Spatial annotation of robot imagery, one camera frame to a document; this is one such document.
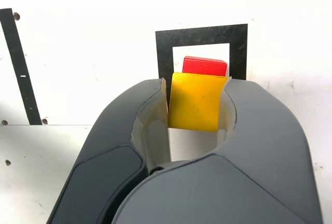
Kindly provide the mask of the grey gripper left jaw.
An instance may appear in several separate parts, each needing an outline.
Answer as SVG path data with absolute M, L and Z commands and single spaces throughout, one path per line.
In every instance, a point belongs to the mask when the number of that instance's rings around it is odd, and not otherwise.
M 151 169 L 170 162 L 166 81 L 142 81 L 99 115 L 49 216 L 49 223 L 111 223 Z

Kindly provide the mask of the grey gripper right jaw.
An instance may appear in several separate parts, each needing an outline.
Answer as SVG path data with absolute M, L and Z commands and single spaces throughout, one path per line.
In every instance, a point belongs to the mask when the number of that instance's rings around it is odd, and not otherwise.
M 145 179 L 113 223 L 322 223 L 294 114 L 257 83 L 231 79 L 219 116 L 217 147 Z

